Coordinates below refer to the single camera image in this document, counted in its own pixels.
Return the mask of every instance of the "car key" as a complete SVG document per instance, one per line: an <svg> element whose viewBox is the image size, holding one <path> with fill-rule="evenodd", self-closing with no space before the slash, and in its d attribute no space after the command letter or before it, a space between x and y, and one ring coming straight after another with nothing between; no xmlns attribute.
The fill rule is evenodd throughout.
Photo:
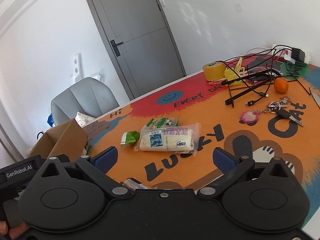
<svg viewBox="0 0 320 240"><path fill-rule="evenodd" d="M295 123L297 123L298 125L303 127L303 124L301 122L299 122L297 119L295 119L288 111L284 110L283 108L281 108L280 110L274 109L274 111L279 116L282 116L283 118L289 118L290 120L294 121Z"/></svg>

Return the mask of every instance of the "door frame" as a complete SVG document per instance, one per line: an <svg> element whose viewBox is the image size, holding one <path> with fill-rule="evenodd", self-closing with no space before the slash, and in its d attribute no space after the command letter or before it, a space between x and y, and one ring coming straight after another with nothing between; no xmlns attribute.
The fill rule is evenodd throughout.
<svg viewBox="0 0 320 240"><path fill-rule="evenodd" d="M123 72L122 72L122 70L120 68L118 60L116 59L116 55L114 54L114 51L113 51L113 49L112 49L112 47L110 45L110 42L109 42L109 40L107 38L107 35L106 35L106 33L105 33L105 31L104 31L104 29L102 27L102 23L101 23L100 18L98 16L98 12L97 12L97 10L96 10L96 8L94 6L93 0L87 0L87 3L88 3L88 6L89 6L89 9L91 11L93 20L94 20L94 22L95 22L95 24L97 26L98 32L99 32L99 34L101 36L102 42L103 42L103 44L104 44L104 46L105 46L105 48L107 50L107 53L108 53L108 55L109 55L109 57L111 59L111 62L113 64L115 70L116 70L116 73L118 74L118 77L119 77L119 79L120 79L120 81L121 81L121 83L122 83L122 85L124 87L124 90L127 93L130 101L134 100L134 96L133 96L133 93L132 93L132 91L130 89L130 86L129 86L129 84L128 84L128 82L127 82L127 80L126 80L126 78L125 78L125 76L124 76L124 74L123 74ZM161 15L162 15L162 18L164 20L164 23L165 23L167 29L168 29L168 32L169 32L169 35L170 35L174 50L175 50L175 52L177 54L177 57L178 57L178 61L179 61L183 76L185 77L185 76L187 76L186 75L186 71L184 69L183 62L182 62L182 59L181 59L177 44L176 44L176 42L174 40L174 37L172 35L168 20L167 20L165 14L164 14L164 11L163 11L163 8L161 6L160 1L156 0L156 3L158 4L158 7L159 7Z"/></svg>

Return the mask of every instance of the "blue object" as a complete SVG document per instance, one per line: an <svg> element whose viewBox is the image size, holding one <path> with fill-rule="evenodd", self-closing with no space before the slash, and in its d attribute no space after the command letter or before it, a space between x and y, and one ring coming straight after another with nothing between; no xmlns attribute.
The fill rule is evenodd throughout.
<svg viewBox="0 0 320 240"><path fill-rule="evenodd" d="M118 150L111 146L90 159L90 163L103 173L107 173L118 161Z"/></svg>
<svg viewBox="0 0 320 240"><path fill-rule="evenodd" d="M214 165L216 165L223 174L233 170L239 164L239 159L220 147L216 147L213 150L212 159Z"/></svg>
<svg viewBox="0 0 320 240"><path fill-rule="evenodd" d="M171 91L161 96L157 100L158 105L167 105L173 103L183 96L183 92L179 90Z"/></svg>
<svg viewBox="0 0 320 240"><path fill-rule="evenodd" d="M48 123L51 127L53 127L54 121L53 121L52 113L49 115L48 120L47 120L47 123Z"/></svg>

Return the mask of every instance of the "chair backrest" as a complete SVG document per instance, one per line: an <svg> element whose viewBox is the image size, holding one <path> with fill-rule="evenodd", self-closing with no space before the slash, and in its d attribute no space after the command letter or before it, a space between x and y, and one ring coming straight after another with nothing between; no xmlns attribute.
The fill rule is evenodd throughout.
<svg viewBox="0 0 320 240"><path fill-rule="evenodd" d="M75 118L78 111L97 118L117 107L119 104L110 88L91 77L80 80L51 102L55 125Z"/></svg>

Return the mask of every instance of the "plastic bag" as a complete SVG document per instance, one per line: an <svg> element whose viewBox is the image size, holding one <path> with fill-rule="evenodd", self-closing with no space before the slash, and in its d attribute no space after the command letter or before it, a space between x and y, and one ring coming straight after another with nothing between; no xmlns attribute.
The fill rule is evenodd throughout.
<svg viewBox="0 0 320 240"><path fill-rule="evenodd" d="M140 133L137 131L125 132L121 138L121 145L127 143L134 144L139 139Z"/></svg>
<svg viewBox="0 0 320 240"><path fill-rule="evenodd" d="M173 117L160 117L160 118L152 118L150 122L147 124L149 129L166 129L168 127L178 126L179 118Z"/></svg>
<svg viewBox="0 0 320 240"><path fill-rule="evenodd" d="M192 153L196 155L199 142L200 124L168 127L167 129L141 129L135 151L161 151Z"/></svg>
<svg viewBox="0 0 320 240"><path fill-rule="evenodd" d="M147 187L135 178L128 178L123 182L122 186L132 191L135 191L136 189L157 189L157 187Z"/></svg>

